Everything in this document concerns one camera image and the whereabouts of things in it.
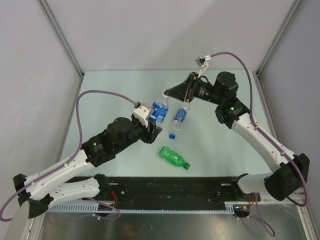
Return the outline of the right aluminium frame post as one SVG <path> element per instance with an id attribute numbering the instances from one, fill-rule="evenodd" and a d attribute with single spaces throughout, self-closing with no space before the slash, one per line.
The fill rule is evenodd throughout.
<path id="1" fill-rule="evenodd" d="M 288 32 L 290 26 L 292 25 L 293 21 L 295 20 L 296 16 L 298 15 L 304 3 L 305 3 L 305 0 L 294 0 L 293 3 L 291 4 L 266 54 L 264 55 L 258 69 L 256 70 L 256 74 L 258 76 L 260 76 L 264 72 L 266 66 L 272 59 L 273 55 L 276 53 L 283 38 L 285 37 L 286 33 Z"/>

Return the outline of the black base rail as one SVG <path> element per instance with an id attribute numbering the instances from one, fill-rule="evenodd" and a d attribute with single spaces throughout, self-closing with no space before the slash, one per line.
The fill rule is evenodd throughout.
<path id="1" fill-rule="evenodd" d="M 248 204 L 255 193 L 244 193 L 239 177 L 111 177 L 117 208 L 129 211 L 214 211 L 225 203 Z"/>

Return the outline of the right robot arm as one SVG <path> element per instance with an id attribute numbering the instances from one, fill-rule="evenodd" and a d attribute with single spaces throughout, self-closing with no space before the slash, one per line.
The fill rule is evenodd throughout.
<path id="1" fill-rule="evenodd" d="M 238 88 L 231 72 L 220 72 L 214 84 L 202 81 L 196 72 L 192 72 L 184 82 L 164 93 L 181 102 L 198 98 L 216 104 L 218 121 L 245 139 L 269 167 L 271 172 L 267 174 L 241 175 L 237 184 L 230 188 L 235 200 L 242 201 L 249 193 L 262 192 L 278 201 L 289 199 L 291 194 L 306 186 L 310 160 L 304 153 L 295 154 L 265 132 L 251 110 L 237 98 Z"/>

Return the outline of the blue label bottle white cap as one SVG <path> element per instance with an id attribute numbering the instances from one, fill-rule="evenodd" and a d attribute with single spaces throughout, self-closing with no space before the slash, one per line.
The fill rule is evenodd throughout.
<path id="1" fill-rule="evenodd" d="M 169 111 L 169 97 L 165 94 L 164 90 L 161 96 L 155 100 L 151 106 L 152 113 L 148 117 L 150 122 L 160 125 L 164 122 Z"/>

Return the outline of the aluminium frame post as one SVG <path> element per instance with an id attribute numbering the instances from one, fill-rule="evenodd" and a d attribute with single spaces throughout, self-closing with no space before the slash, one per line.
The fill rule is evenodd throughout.
<path id="1" fill-rule="evenodd" d="M 84 77 L 84 72 L 80 67 L 80 64 L 72 50 L 60 24 L 57 21 L 50 5 L 48 4 L 47 0 L 37 0 L 41 10 L 43 11 L 44 16 L 46 17 L 49 25 L 51 26 L 57 40 L 59 41 L 62 49 L 64 50 L 67 58 L 69 59 L 71 65 L 73 66 L 74 70 L 76 71 L 77 75 L 80 78 Z"/>
<path id="2" fill-rule="evenodd" d="M 286 33 L 288 32 L 290 26 L 292 25 L 293 21 L 295 20 L 296 16 L 298 15 L 304 3 L 305 3 L 305 0 L 294 0 L 293 3 L 291 4 L 266 54 L 264 55 L 258 69 L 256 70 L 256 74 L 258 76 L 260 76 L 264 72 L 266 66 L 272 59 L 273 55 L 276 53 L 283 38 L 285 37 Z"/>

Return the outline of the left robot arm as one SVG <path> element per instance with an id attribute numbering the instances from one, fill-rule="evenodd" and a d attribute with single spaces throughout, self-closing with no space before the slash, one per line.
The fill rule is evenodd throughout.
<path id="1" fill-rule="evenodd" d="M 69 182 L 87 170 L 93 170 L 115 159 L 116 155 L 137 141 L 152 144 L 162 131 L 154 122 L 143 125 L 136 117 L 118 117 L 106 129 L 83 143 L 73 155 L 35 174 L 13 177 L 18 203 L 29 204 L 28 218 L 45 213 L 54 205 L 79 198 L 105 200 L 111 188 L 103 174 L 85 181 Z"/>

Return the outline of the green plastic bottle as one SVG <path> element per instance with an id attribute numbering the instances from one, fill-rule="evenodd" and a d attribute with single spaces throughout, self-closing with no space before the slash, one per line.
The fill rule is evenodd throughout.
<path id="1" fill-rule="evenodd" d="M 175 167 L 188 170 L 191 166 L 179 153 L 173 151 L 167 146 L 163 146 L 161 148 L 161 150 L 158 153 L 158 156 Z"/>

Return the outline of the left aluminium frame post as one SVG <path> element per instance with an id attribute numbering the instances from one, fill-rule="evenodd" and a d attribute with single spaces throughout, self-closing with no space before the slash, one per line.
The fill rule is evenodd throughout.
<path id="1" fill-rule="evenodd" d="M 49 25 L 51 26 L 57 40 L 59 41 L 62 49 L 64 50 L 67 58 L 69 59 L 71 65 L 73 66 L 74 70 L 76 71 L 77 75 L 80 78 L 84 77 L 84 72 L 80 67 L 80 64 L 72 50 L 60 24 L 57 21 L 50 5 L 48 4 L 47 0 L 37 0 L 41 10 L 43 11 L 44 16 L 46 17 Z"/>

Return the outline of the clear bottle blue cap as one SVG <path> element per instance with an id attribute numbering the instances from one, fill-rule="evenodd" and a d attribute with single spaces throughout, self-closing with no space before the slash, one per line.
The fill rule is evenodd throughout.
<path id="1" fill-rule="evenodd" d="M 183 102 L 177 109 L 176 114 L 174 115 L 173 120 L 169 124 L 168 128 L 168 137 L 169 139 L 174 140 L 181 129 L 182 124 L 184 123 L 188 112 L 190 111 L 191 104 L 189 102 Z"/>

